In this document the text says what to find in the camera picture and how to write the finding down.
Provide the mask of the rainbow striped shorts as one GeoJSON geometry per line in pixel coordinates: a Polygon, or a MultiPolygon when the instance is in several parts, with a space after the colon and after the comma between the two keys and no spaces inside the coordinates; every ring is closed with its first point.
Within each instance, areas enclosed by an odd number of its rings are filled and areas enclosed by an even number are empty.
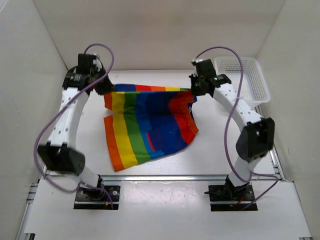
{"type": "Polygon", "coordinates": [[[189,88],[117,84],[103,97],[112,112],[103,120],[115,172],[175,154],[199,131],[192,113],[197,98],[189,88]]]}

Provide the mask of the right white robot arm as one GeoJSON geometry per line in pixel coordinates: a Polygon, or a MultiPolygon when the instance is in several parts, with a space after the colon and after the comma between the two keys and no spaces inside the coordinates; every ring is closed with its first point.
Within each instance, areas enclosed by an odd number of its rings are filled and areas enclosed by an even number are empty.
{"type": "Polygon", "coordinates": [[[228,122],[234,120],[240,135],[235,144],[237,160],[225,181],[224,193],[230,200],[238,199],[251,180],[259,161],[273,148],[275,122],[255,112],[238,97],[232,81],[218,75],[210,59],[194,59],[194,73],[190,75],[194,96],[209,94],[229,113],[228,122]]]}

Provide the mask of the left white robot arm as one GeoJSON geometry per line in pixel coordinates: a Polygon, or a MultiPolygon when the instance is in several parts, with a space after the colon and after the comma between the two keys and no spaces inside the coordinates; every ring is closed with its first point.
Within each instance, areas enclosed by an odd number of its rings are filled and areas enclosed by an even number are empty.
{"type": "Polygon", "coordinates": [[[105,188],[100,175],[86,167],[85,155],[76,149],[76,137],[91,91],[103,95],[115,90],[108,73],[97,54],[78,54],[77,65],[64,77],[59,111],[45,126],[53,129],[46,143],[37,139],[34,145],[36,165],[42,161],[47,170],[71,177],[78,187],[88,188],[93,200],[103,198],[105,188]]]}

